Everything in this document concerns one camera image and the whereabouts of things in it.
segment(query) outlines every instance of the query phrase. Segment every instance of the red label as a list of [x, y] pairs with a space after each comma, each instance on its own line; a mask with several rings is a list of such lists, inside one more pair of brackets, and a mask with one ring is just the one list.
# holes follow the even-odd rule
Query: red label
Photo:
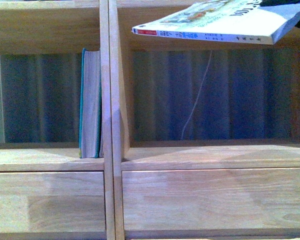
[[138, 29], [138, 34], [157, 35], [157, 31], [156, 30], [140, 30], [140, 29]]

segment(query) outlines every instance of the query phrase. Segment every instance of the shelf compartment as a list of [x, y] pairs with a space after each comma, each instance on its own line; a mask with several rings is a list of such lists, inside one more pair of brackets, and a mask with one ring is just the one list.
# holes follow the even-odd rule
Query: shelf compartment
[[79, 158], [79, 149], [72, 145], [0, 144], [0, 172], [104, 170], [103, 158]]
[[[126, 154], [131, 147], [134, 147], [136, 132], [134, 109], [136, 93], [132, 66], [133, 50], [129, 45], [129, 39], [125, 37], [124, 31], [122, 31], [122, 25], [118, 24], [117, 28], [117, 37], [113, 34], [113, 38], [117, 38], [116, 40], [119, 44], [117, 43], [116, 45], [115, 40], [113, 42], [110, 41], [110, 44], [113, 44], [113, 51], [111, 52], [111, 66], [113, 66], [111, 91], [113, 99], [116, 101], [116, 104], [112, 105], [112, 112], [116, 113], [113, 115], [114, 123], [112, 129], [115, 131], [115, 138], [120, 139], [119, 143], [116, 140], [115, 145], [120, 148], [121, 159], [127, 159]], [[300, 143], [300, 46], [293, 51], [291, 57], [291, 78], [289, 79], [291, 92], [288, 106], [291, 111], [289, 138], [291, 138], [292, 142]], [[181, 142], [176, 142], [176, 147], [182, 146]]]

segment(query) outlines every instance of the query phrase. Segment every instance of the shelf board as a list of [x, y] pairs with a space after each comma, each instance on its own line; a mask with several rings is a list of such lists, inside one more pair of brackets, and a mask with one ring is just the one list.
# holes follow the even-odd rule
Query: shelf board
[[0, 55], [100, 47], [98, 0], [0, 2]]
[[[212, 237], [212, 238], [178, 238], [178, 239], [173, 239], [173, 238], [165, 238], [166, 240], [186, 240], [186, 239], [189, 239], [189, 240], [252, 240], [253, 238], [244, 238], [244, 237], [224, 237], [224, 236], [221, 236], [221, 237]], [[258, 240], [283, 240], [282, 238], [272, 238], [270, 236], [267, 236], [267, 238], [262, 238], [262, 237], [258, 237], [257, 238]], [[296, 237], [296, 238], [289, 238], [290, 240], [300, 240], [300, 237]]]
[[140, 143], [122, 163], [123, 171], [299, 167], [300, 143], [248, 139]]
[[21, 143], [0, 145], [0, 172], [103, 170], [103, 158], [79, 158], [79, 149], [73, 147], [73, 144]]
[[294, 27], [275, 45], [228, 43], [203, 40], [175, 39], [156, 36], [135, 35], [132, 27], [148, 23], [183, 10], [195, 0], [154, 1], [154, 0], [118, 0], [118, 17], [125, 37], [132, 50], [173, 51], [173, 50], [217, 50], [217, 49], [264, 49], [264, 48], [300, 48], [300, 29]]

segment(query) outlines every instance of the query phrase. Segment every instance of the green book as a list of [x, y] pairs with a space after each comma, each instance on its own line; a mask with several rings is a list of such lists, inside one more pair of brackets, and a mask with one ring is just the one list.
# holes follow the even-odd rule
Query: green book
[[100, 51], [82, 51], [79, 149], [80, 158], [102, 156]]

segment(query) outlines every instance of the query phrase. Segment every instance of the book spine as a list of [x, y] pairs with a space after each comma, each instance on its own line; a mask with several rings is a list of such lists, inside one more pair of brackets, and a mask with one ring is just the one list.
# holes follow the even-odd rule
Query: book spine
[[80, 120], [79, 120], [79, 157], [82, 158], [82, 121], [83, 121], [83, 106], [84, 106], [84, 64], [85, 64], [86, 49], [82, 49], [81, 60], [81, 92], [80, 92]]
[[101, 52], [100, 50], [97, 52], [97, 69], [98, 69], [98, 91], [99, 91], [99, 95], [98, 95], [98, 113], [97, 113], [97, 134], [96, 134], [96, 150], [95, 150], [95, 158], [100, 158], [100, 149], [101, 144], [103, 144], [103, 140], [101, 140], [101, 138], [103, 137], [102, 135], [102, 89], [101, 89], [101, 81], [102, 81], [102, 76], [101, 76]]
[[132, 28], [132, 32], [136, 35], [174, 38], [174, 39], [202, 40], [202, 41], [225, 42], [225, 43], [264, 44], [264, 45], [274, 44], [272, 36], [146, 30], [146, 29], [138, 29], [135, 27]]

